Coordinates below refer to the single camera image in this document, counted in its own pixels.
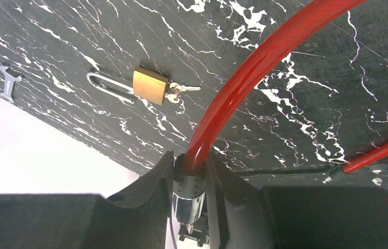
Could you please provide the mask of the brass padlock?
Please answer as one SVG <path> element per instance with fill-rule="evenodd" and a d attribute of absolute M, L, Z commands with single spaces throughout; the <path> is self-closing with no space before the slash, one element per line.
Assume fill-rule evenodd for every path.
<path fill-rule="evenodd" d="M 134 104 L 138 99 L 144 99 L 163 105 L 169 85 L 169 78 L 142 67 L 136 67 L 134 70 L 131 86 L 101 72 L 88 72 L 86 79 L 99 91 L 130 104 Z"/>

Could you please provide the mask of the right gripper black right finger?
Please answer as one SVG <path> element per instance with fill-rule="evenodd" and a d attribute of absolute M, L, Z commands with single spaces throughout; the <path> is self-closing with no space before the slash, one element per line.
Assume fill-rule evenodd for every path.
<path fill-rule="evenodd" d="M 264 186 L 205 160 L 211 248 L 388 248 L 388 191 Z"/>

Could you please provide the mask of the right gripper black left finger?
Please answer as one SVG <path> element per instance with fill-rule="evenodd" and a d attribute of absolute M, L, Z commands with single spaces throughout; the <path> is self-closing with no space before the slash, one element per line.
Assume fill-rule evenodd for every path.
<path fill-rule="evenodd" d="M 174 154 L 104 198 L 95 194 L 0 195 L 0 248 L 164 248 Z"/>

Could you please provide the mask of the red cable bike lock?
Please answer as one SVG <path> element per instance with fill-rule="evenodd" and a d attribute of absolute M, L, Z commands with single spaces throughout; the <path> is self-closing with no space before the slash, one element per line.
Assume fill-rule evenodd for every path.
<path fill-rule="evenodd" d="M 312 1 L 272 33 L 208 107 L 187 150 L 202 168 L 253 92 L 259 168 L 332 165 L 327 183 L 388 160 L 388 1 Z"/>

